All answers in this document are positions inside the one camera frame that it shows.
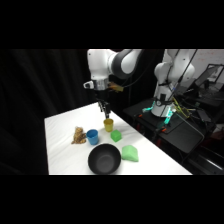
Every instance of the black curtain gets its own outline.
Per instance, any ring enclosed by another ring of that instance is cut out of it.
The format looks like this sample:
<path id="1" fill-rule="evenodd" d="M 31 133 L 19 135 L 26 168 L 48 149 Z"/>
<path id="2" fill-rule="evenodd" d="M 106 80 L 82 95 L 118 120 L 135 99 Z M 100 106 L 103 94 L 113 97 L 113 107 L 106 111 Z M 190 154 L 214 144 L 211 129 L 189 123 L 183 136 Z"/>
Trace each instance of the black curtain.
<path id="1" fill-rule="evenodd" d="M 95 102 L 94 92 L 83 88 L 90 80 L 87 50 L 0 50 L 0 174 L 48 174 L 44 119 Z M 154 69 L 163 54 L 164 49 L 146 49 L 125 85 L 156 55 L 146 74 L 132 88 L 110 94 L 112 110 L 120 117 L 125 118 L 124 108 L 153 96 Z"/>

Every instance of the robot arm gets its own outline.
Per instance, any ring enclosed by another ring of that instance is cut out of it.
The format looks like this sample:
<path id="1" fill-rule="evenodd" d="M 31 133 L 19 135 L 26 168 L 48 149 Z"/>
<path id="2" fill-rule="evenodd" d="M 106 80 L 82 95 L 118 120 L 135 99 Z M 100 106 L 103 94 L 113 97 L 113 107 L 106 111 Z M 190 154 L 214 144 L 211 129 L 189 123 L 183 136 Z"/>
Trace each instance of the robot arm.
<path id="1" fill-rule="evenodd" d="M 189 49 L 168 49 L 171 63 L 160 63 L 155 69 L 158 80 L 155 103 L 150 108 L 158 117 L 167 117 L 172 107 L 172 91 L 186 68 L 182 81 L 192 78 L 195 72 L 194 66 L 189 64 Z M 115 75 L 119 79 L 130 78 L 138 65 L 143 49 L 125 49 L 120 53 L 108 49 L 91 49 L 88 51 L 88 63 L 92 81 L 84 84 L 86 89 L 94 89 L 96 99 L 101 111 L 109 118 L 110 104 L 107 102 L 109 89 L 109 75 Z"/>
<path id="2" fill-rule="evenodd" d="M 142 49 L 125 49 L 119 53 L 108 49 L 90 49 L 88 64 L 91 81 L 84 84 L 86 89 L 94 89 L 101 111 L 109 118 L 110 104 L 107 102 L 109 75 L 119 79 L 130 78 L 137 67 Z"/>

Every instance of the cable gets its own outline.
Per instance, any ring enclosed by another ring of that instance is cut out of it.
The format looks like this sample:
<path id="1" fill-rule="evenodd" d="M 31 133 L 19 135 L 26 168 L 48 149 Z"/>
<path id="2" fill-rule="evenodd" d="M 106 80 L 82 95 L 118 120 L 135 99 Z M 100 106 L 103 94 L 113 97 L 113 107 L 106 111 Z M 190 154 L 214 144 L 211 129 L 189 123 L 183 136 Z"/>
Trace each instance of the cable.
<path id="1" fill-rule="evenodd" d="M 176 115 L 182 119 L 184 122 L 186 122 L 189 126 L 191 126 L 195 131 L 197 131 L 201 136 L 202 136 L 202 140 L 200 141 L 200 143 L 205 139 L 205 136 L 198 130 L 196 129 L 195 127 L 193 127 L 191 124 L 189 124 L 185 119 L 183 119 L 178 113 L 176 113 Z"/>
<path id="2" fill-rule="evenodd" d="M 151 66 L 151 64 L 152 64 L 152 62 L 154 61 L 154 59 L 156 58 L 156 56 L 157 56 L 157 54 L 154 56 L 154 58 L 151 60 L 151 62 L 149 63 L 149 66 L 144 70 L 144 72 L 142 73 L 142 75 L 136 80 L 136 81 L 134 81 L 132 84 L 130 84 L 130 85 L 128 85 L 128 86 L 123 86 L 123 88 L 127 88 L 127 87 L 130 87 L 130 86 L 132 86 L 132 85 L 134 85 L 136 82 L 138 82 L 138 80 L 140 80 L 142 77 L 143 77 L 143 75 L 145 74 L 145 72 L 148 70 L 148 68 Z"/>
<path id="3" fill-rule="evenodd" d="M 187 65 L 186 69 L 184 70 L 183 75 L 179 78 L 179 80 L 177 81 L 177 83 L 174 85 L 174 91 L 172 92 L 172 94 L 171 94 L 171 96 L 170 96 L 170 98 L 169 98 L 169 100 L 168 100 L 168 101 L 170 101 L 170 99 L 172 99 L 172 97 L 173 97 L 174 93 L 176 92 L 176 87 L 177 87 L 177 85 L 178 85 L 179 83 L 181 83 L 181 81 L 182 81 L 182 79 L 183 79 L 183 77 L 184 77 L 184 75 L 185 75 L 185 73 L 186 73 L 186 71 L 187 71 L 188 67 L 190 66 L 191 62 L 193 61 L 194 56 L 196 55 L 197 51 L 198 51 L 198 49 L 196 49 L 196 50 L 195 50 L 195 52 L 194 52 L 194 54 L 193 54 L 193 56 L 192 56 L 192 58 L 191 58 L 190 62 L 188 63 L 188 65 Z"/>
<path id="4" fill-rule="evenodd" d="M 195 127 L 193 127 L 191 124 L 189 124 L 185 119 L 183 119 L 181 116 L 179 116 L 177 113 L 176 115 L 182 119 L 185 123 L 187 123 L 190 127 L 192 127 L 195 131 L 197 131 L 201 136 L 202 136 L 202 139 L 201 141 L 191 150 L 191 152 L 182 160 L 181 164 L 183 165 L 184 161 L 190 156 L 190 154 L 193 152 L 194 149 L 196 149 L 205 139 L 205 136 L 200 132 L 198 131 Z"/>
<path id="5" fill-rule="evenodd" d="M 130 77 L 128 79 L 126 79 L 125 82 L 121 86 L 123 86 L 129 79 L 130 79 Z"/>

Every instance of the green block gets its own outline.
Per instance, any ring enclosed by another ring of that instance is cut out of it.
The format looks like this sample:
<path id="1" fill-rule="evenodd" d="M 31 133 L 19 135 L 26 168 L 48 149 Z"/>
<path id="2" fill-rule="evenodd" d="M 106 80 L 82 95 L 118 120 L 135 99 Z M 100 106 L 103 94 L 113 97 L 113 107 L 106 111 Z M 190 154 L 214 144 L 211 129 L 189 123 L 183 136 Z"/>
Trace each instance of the green block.
<path id="1" fill-rule="evenodd" d="M 110 136 L 115 142 L 118 142 L 122 139 L 121 133 L 118 130 L 113 131 Z"/>
<path id="2" fill-rule="evenodd" d="M 133 162 L 139 162 L 138 150 L 132 145 L 128 145 L 122 148 L 121 158 L 123 160 L 129 160 Z"/>

